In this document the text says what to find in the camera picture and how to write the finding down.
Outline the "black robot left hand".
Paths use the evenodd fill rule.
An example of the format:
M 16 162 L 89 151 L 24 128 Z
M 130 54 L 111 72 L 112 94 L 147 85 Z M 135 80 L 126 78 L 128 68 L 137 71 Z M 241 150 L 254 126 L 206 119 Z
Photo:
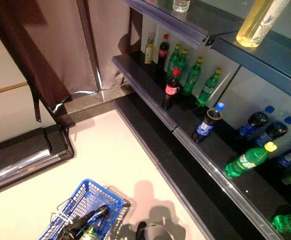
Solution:
M 85 231 L 88 230 L 89 225 L 88 221 L 90 217 L 79 217 L 76 216 L 72 223 L 66 225 L 59 235 L 57 236 L 57 240 L 78 240 Z

